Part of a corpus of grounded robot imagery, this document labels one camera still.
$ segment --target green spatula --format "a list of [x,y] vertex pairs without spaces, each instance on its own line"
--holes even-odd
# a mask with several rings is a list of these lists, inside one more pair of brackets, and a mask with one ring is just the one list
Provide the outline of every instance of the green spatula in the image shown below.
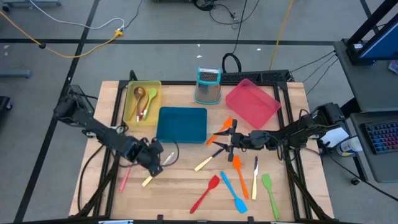
[[274,211],[274,216],[277,221],[279,221],[279,213],[278,213],[278,208],[276,207],[276,203],[274,200],[274,196],[272,195],[272,190],[271,190],[271,178],[269,177],[269,174],[264,174],[262,176],[262,184],[266,187],[269,193],[269,198],[271,199],[271,205],[272,209]]

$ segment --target blue tray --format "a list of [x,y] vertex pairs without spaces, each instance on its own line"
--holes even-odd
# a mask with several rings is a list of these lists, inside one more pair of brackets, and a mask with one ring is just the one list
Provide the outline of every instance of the blue tray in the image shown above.
[[160,108],[156,138],[161,142],[201,144],[206,135],[206,108]]

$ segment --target floor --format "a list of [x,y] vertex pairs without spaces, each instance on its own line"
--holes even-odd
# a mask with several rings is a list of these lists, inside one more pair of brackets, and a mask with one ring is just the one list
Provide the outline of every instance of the floor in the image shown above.
[[[81,23],[91,20],[91,13],[93,26],[114,16],[129,21],[139,5],[138,0],[61,2],[62,7],[44,9],[57,19]],[[240,17],[243,1],[220,2]],[[248,0],[245,15],[255,3],[255,0]],[[380,3],[382,0],[296,0],[282,36],[285,41],[278,48],[272,69],[293,70],[331,52],[333,41],[350,37],[366,20],[364,9],[368,7],[373,12]],[[261,0],[243,24],[239,39],[253,40],[236,49],[244,71],[269,69],[274,41],[288,4],[289,0]],[[395,7],[386,17],[391,18],[397,11]],[[220,21],[230,22],[228,13],[221,7],[212,14]],[[66,55],[86,52],[110,39],[120,26],[119,21],[112,22],[104,29],[87,33],[82,27],[51,21],[32,8],[12,8],[9,17],[31,36],[45,39],[52,49]],[[10,96],[14,104],[0,129],[0,223],[15,219],[36,159],[40,152],[45,152],[46,147],[42,145],[47,143],[47,156],[23,220],[68,215],[86,138],[79,130],[52,121],[52,109],[64,83],[79,84],[86,94],[98,95],[103,80],[128,79],[130,69],[140,80],[194,80],[197,67],[221,67],[221,58],[233,49],[232,40],[237,33],[231,26],[213,22],[207,12],[199,11],[184,0],[161,3],[143,0],[136,20],[120,38],[123,41],[72,60],[30,44],[0,18],[0,68],[29,69],[33,74],[29,79],[0,79],[0,95]],[[259,44],[256,40],[266,41]],[[305,82],[307,91],[334,60],[332,58]],[[294,72],[295,80],[304,81],[321,64],[318,62]],[[232,60],[227,60],[226,68],[230,72],[236,70]],[[311,108],[331,101],[343,105],[352,97],[337,61],[308,95],[308,103]],[[45,137],[51,135],[48,142]],[[355,170],[352,159],[338,159]],[[324,170],[336,218],[356,223],[398,223],[396,202],[365,184],[350,185],[352,176],[329,158],[324,158]],[[398,196],[398,184],[377,186]]]

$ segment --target yellow cable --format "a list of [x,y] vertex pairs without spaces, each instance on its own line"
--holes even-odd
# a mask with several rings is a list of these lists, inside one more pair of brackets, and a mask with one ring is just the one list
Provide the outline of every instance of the yellow cable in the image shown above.
[[[6,16],[5,13],[2,12],[2,10],[0,10],[0,14],[1,14],[2,16],[4,16],[4,17],[8,20],[8,22],[11,23],[11,25],[13,25],[15,28],[17,28],[21,33],[23,33],[25,36],[27,36],[30,40],[32,40],[33,42],[35,42],[35,43],[38,44],[38,45],[41,45],[41,43],[40,43],[39,41],[35,40],[33,37],[31,37],[29,34],[27,34],[25,31],[23,31],[17,24],[15,24],[10,18],[8,18],[8,16]],[[86,55],[92,53],[92,52],[93,52],[94,50],[96,50],[97,48],[102,47],[102,46],[104,46],[104,45],[106,45],[106,44],[112,42],[114,39],[116,39],[117,37],[120,37],[120,36],[123,36],[123,33],[122,33],[120,30],[116,30],[116,31],[115,31],[115,35],[112,37],[112,39],[108,40],[107,42],[105,42],[105,43],[103,43],[103,44],[99,44],[98,46],[92,48],[91,50],[87,51],[87,52],[84,53],[84,54],[76,55],[76,56],[66,56],[66,55],[63,55],[63,54],[61,54],[61,53],[58,53],[58,52],[52,50],[52,49],[49,48],[49,47],[46,47],[46,49],[49,50],[49,51],[51,51],[51,52],[53,52],[54,54],[56,54],[56,55],[58,55],[58,56],[60,56],[60,57],[64,57],[64,58],[80,58],[80,57],[82,57],[82,56],[86,56]]]
[[272,68],[272,63],[274,62],[274,57],[275,57],[275,54],[276,54],[276,49],[278,48],[279,40],[282,38],[282,33],[284,32],[285,25],[286,25],[286,20],[287,20],[287,18],[288,18],[288,16],[289,16],[290,8],[292,7],[292,4],[293,4],[293,0],[290,0],[290,2],[289,2],[289,8],[288,8],[287,11],[286,11],[286,15],[285,15],[285,18],[284,18],[284,22],[283,22],[283,24],[282,24],[282,27],[280,28],[279,35],[278,35],[278,40],[276,41],[274,53],[272,54],[271,63],[270,63],[270,65],[269,65],[269,70],[271,70],[271,68]]

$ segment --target blue spatula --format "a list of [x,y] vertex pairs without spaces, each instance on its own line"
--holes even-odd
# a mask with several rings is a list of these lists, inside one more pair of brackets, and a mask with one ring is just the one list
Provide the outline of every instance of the blue spatula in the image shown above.
[[244,202],[242,201],[242,199],[238,198],[238,196],[236,196],[234,189],[232,189],[231,184],[229,183],[228,178],[226,178],[226,175],[223,171],[221,171],[221,176],[225,182],[225,184],[228,186],[229,190],[231,191],[232,195],[235,198],[235,206],[238,209],[238,211],[240,213],[245,213],[248,211],[248,208],[245,206]]

